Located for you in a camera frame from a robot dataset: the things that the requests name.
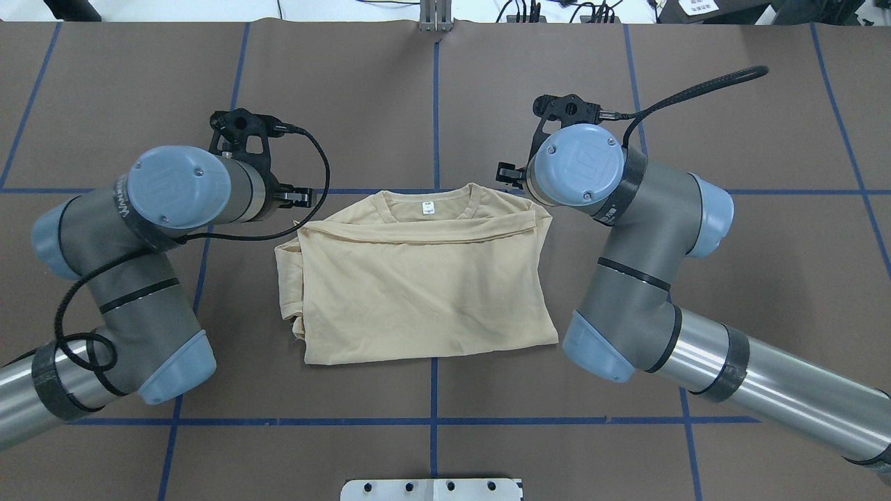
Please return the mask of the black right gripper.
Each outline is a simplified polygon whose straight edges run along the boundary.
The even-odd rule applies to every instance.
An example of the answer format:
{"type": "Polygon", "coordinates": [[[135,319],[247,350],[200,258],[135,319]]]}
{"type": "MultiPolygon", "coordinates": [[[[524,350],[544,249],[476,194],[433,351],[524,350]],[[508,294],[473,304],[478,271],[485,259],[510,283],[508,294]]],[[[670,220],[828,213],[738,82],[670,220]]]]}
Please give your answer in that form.
{"type": "Polygon", "coordinates": [[[510,183],[507,181],[501,183],[503,189],[509,191],[528,191],[528,174],[528,164],[519,167],[512,163],[498,163],[496,169],[497,180],[512,180],[510,183]]]}

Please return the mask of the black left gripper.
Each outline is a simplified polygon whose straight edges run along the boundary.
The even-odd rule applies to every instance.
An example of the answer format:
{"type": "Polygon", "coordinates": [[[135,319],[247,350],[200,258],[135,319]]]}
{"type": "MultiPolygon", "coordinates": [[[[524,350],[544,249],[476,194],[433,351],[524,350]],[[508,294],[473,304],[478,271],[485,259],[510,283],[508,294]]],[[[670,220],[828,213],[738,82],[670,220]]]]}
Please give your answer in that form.
{"type": "Polygon", "coordinates": [[[283,183],[265,184],[265,212],[275,209],[313,208],[315,190],[283,183]]]}

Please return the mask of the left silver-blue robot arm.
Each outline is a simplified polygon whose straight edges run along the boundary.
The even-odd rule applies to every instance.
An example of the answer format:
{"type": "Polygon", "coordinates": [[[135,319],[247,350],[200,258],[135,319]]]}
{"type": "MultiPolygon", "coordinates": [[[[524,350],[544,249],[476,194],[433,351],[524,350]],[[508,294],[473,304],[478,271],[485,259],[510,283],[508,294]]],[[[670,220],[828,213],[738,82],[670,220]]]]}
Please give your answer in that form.
{"type": "Polygon", "coordinates": [[[54,339],[2,368],[2,448],[102,411],[119,397],[175,399],[216,371],[207,333],[166,253],[207,225],[312,205],[311,189],[279,193],[259,168],[186,145],[144,152],[114,185],[38,219],[39,259],[73,285],[54,339]]]}

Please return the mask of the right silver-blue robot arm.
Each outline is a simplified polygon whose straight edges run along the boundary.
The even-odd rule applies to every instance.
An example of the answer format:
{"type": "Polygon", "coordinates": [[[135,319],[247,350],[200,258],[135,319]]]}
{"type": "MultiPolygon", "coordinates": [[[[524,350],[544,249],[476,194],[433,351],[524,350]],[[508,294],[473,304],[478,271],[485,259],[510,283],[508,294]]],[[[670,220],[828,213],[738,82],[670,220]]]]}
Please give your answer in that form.
{"type": "Polygon", "coordinates": [[[538,134],[498,181],[608,226],[563,343],[623,383],[651,374],[782,426],[889,482],[889,272],[853,197],[742,198],[594,125],[538,134]]]}

